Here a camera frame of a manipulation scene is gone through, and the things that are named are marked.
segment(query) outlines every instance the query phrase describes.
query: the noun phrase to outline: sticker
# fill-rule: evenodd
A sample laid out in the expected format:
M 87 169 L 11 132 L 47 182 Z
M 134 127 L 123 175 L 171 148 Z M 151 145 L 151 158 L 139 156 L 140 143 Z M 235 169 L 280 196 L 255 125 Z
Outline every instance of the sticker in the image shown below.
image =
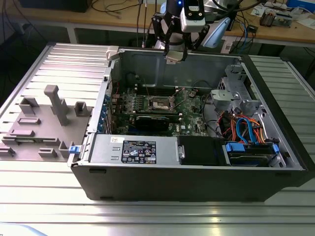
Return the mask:
M 123 163 L 156 164 L 157 143 L 155 141 L 123 141 Z
M 117 144 L 122 144 L 124 140 L 125 140 L 124 137 L 111 137 L 110 138 L 111 143 L 117 143 Z

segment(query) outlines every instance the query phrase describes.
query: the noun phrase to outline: workbench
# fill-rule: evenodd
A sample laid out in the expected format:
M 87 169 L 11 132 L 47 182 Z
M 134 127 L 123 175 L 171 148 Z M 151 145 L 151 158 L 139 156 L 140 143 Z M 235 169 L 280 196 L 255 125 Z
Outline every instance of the workbench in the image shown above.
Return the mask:
M 35 97 L 39 104 L 50 104 L 43 93 L 47 85 L 59 86 L 60 98 L 68 105 L 80 100 L 94 107 L 107 73 L 107 48 L 75 44 L 46 46 L 0 108 L 0 139 L 21 112 L 18 104 L 23 97 Z M 270 66 L 273 61 L 280 61 L 280 58 L 253 58 L 270 61 Z M 261 73 L 270 76 L 272 70 Z M 282 82 L 283 77 L 276 79 Z M 284 91 L 299 89 L 292 78 L 286 82 Z M 274 83 L 273 91 L 281 84 Z M 288 103 L 294 104 L 297 112 L 302 104 Z M 312 104 L 306 105 L 308 113 L 314 113 Z M 303 123 L 304 120 L 293 120 L 293 124 Z M 314 136 L 305 140 L 314 143 Z M 315 158 L 313 146 L 309 148 Z M 314 235 L 315 231 L 315 179 L 299 188 L 283 189 L 264 203 L 92 201 L 67 163 L 12 160 L 0 162 L 0 193 L 0 222 L 26 224 L 49 236 L 306 236 Z
M 16 23 L 15 29 L 23 33 L 21 24 L 27 24 L 27 21 L 20 15 L 15 6 L 7 1 L 7 13 L 12 22 Z M 106 0 L 106 4 L 117 3 L 116 0 Z M 242 7 L 249 6 L 255 3 L 255 0 L 245 0 Z M 137 4 L 137 0 L 128 0 L 122 5 L 111 7 L 111 9 L 120 9 L 126 6 Z M 104 10 L 103 1 L 100 0 L 95 4 L 97 9 Z M 131 7 L 121 11 L 121 19 L 110 16 L 103 12 L 95 11 L 90 8 L 86 13 L 76 13 L 68 11 L 46 10 L 46 9 L 31 9 L 21 8 L 23 14 L 35 25 L 47 25 L 65 27 L 67 29 L 69 40 L 71 43 L 77 43 L 77 35 L 75 29 L 95 29 L 95 30 L 113 30 L 113 31 L 128 31 L 136 32 L 136 18 L 138 7 Z M 146 25 L 147 28 L 151 21 L 151 16 L 154 14 L 154 4 L 148 4 Z M 315 30 L 303 26 L 297 22 L 293 22 L 290 28 L 283 27 L 262 27 L 259 25 L 259 17 L 250 15 L 252 9 L 244 12 L 245 18 L 249 24 L 258 27 L 254 43 L 278 44 L 286 46 L 299 47 L 315 47 Z M 142 7 L 139 18 L 139 32 L 143 32 L 144 27 L 144 7 Z M 238 23 L 233 25 L 231 31 L 226 31 L 223 37 L 225 43 L 222 48 L 222 53 L 229 53 L 231 45 L 234 41 L 238 41 L 242 37 L 243 31 Z

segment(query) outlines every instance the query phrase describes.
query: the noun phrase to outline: black plastic cover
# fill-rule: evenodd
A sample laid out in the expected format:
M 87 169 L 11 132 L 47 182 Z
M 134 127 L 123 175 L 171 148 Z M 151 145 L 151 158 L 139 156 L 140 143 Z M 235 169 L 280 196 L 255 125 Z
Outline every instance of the black plastic cover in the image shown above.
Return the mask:
M 202 136 L 178 136 L 179 146 L 184 147 L 185 157 L 181 165 L 226 166 L 222 142 L 219 138 Z

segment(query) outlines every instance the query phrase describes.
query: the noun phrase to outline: metal bracket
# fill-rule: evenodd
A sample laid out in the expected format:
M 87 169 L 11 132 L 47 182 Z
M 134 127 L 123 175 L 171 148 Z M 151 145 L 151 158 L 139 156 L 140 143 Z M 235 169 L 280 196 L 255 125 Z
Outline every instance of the metal bracket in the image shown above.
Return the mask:
M 185 150 L 184 150 L 184 146 L 178 146 L 178 157 L 179 159 L 184 159 L 185 158 Z

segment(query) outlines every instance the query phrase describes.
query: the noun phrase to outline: white label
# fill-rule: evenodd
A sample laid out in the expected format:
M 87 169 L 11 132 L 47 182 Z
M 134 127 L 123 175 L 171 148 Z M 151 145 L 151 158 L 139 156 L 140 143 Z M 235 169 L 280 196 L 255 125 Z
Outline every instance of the white label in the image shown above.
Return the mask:
M 117 144 L 122 144 L 124 140 L 125 140 L 124 137 L 111 137 L 110 138 L 111 143 L 117 143 Z
M 190 11 L 199 11 L 199 6 L 188 6 Z

